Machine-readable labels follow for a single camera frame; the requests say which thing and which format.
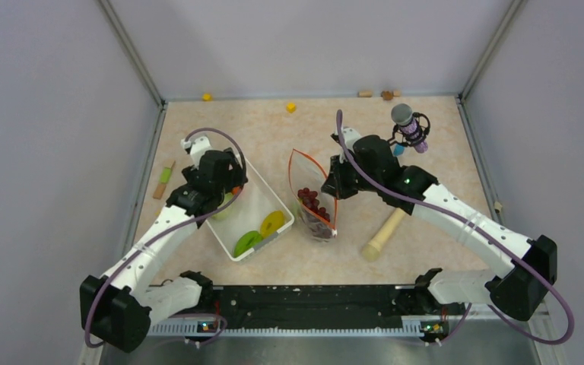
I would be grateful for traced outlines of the clear zip bag orange zipper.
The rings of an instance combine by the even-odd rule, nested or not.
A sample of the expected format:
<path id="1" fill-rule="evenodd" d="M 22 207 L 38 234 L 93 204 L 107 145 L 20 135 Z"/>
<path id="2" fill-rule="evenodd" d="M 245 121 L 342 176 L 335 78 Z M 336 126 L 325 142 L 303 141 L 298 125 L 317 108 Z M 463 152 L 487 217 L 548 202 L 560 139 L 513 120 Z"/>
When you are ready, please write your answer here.
<path id="1" fill-rule="evenodd" d="M 319 243 L 335 239 L 338 234 L 338 203 L 321 190 L 327 173 L 313 157 L 293 149 L 288 160 L 287 175 L 294 196 L 294 213 L 303 232 Z"/>

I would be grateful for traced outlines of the pale green cabbage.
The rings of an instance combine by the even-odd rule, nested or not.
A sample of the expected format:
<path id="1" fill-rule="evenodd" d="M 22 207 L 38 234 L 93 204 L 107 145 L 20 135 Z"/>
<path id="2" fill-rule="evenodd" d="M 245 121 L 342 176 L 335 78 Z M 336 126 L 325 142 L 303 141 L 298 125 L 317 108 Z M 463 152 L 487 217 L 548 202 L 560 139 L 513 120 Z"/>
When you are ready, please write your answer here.
<path id="1" fill-rule="evenodd" d="M 211 217 L 211 219 L 216 220 L 216 221 L 226 220 L 230 216 L 233 201 L 234 201 L 234 194 L 231 192 L 226 193 L 224 195 L 224 200 L 222 201 L 222 203 L 220 205 L 221 208 L 224 206 L 226 206 L 226 208 L 222 209 L 218 213 L 214 214 Z"/>

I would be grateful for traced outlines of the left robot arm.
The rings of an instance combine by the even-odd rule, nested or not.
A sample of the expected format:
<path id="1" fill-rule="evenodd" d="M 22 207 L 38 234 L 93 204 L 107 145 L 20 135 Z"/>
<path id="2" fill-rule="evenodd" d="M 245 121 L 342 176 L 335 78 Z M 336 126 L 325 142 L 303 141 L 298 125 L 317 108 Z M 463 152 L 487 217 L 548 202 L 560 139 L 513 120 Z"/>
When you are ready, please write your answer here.
<path id="1" fill-rule="evenodd" d="M 151 326 L 189 308 L 204 314 L 213 293 L 187 276 L 158 289 L 151 282 L 181 243 L 210 217 L 229 208 L 226 194 L 247 183 L 242 151 L 209 149 L 198 164 L 182 174 L 186 183 L 174 189 L 150 230 L 113 267 L 99 277 L 87 276 L 80 286 L 84 342 L 93 338 L 126 353 L 135 350 Z"/>

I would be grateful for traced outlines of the yellow fruit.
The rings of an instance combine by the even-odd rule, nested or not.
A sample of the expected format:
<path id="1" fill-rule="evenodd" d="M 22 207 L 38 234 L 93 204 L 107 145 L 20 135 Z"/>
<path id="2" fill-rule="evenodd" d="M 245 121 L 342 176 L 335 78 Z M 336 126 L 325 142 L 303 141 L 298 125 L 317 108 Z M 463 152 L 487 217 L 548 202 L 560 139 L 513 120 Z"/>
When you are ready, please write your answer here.
<path id="1" fill-rule="evenodd" d="M 277 233 L 286 223 L 287 219 L 283 211 L 273 211 L 261 223 L 259 233 L 263 238 L 267 238 Z"/>

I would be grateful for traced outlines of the red grape bunch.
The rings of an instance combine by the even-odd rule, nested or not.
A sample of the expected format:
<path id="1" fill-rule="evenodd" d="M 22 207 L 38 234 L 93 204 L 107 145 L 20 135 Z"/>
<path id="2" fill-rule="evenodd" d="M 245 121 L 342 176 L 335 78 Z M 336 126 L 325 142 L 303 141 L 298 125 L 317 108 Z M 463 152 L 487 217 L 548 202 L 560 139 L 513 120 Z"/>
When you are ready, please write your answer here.
<path id="1" fill-rule="evenodd" d="M 308 208 L 316 216 L 321 217 L 325 221 L 330 222 L 330 215 L 325 207 L 321 206 L 318 199 L 319 193 L 309 188 L 302 188 L 297 191 L 297 200 L 306 208 Z"/>
<path id="2" fill-rule="evenodd" d="M 333 229 L 323 222 L 308 223 L 309 235 L 315 240 L 330 240 L 333 238 Z"/>

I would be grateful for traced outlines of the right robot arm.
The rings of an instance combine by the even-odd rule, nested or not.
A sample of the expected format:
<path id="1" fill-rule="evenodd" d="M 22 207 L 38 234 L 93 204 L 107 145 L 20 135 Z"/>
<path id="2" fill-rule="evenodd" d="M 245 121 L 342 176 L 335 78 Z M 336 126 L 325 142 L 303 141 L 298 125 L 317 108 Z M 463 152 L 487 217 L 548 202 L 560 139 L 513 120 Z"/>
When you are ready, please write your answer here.
<path id="1" fill-rule="evenodd" d="M 438 179 L 415 165 L 401 165 L 378 135 L 347 130 L 332 139 L 347 151 L 332 156 L 321 190 L 338 199 L 374 192 L 387 205 L 426 221 L 470 249 L 486 265 L 481 271 L 437 269 L 415 293 L 417 307 L 436 313 L 450 303 L 486 303 L 508 317 L 529 320 L 548 294 L 541 283 L 557 279 L 557 244 L 532 239 L 491 220 L 452 194 Z"/>

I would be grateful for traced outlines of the microphone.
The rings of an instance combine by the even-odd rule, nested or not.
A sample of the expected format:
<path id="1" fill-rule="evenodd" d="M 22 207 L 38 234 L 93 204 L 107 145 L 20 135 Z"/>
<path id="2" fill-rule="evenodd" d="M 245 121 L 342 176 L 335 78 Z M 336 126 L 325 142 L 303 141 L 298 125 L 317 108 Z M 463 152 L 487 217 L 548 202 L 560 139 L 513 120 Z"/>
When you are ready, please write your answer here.
<path id="1" fill-rule="evenodd" d="M 400 103 L 392 108 L 391 119 L 395 123 L 389 139 L 392 152 L 396 144 L 404 146 L 405 150 L 412 148 L 419 154 L 427 151 L 431 123 L 425 114 L 413 111 L 406 103 Z"/>

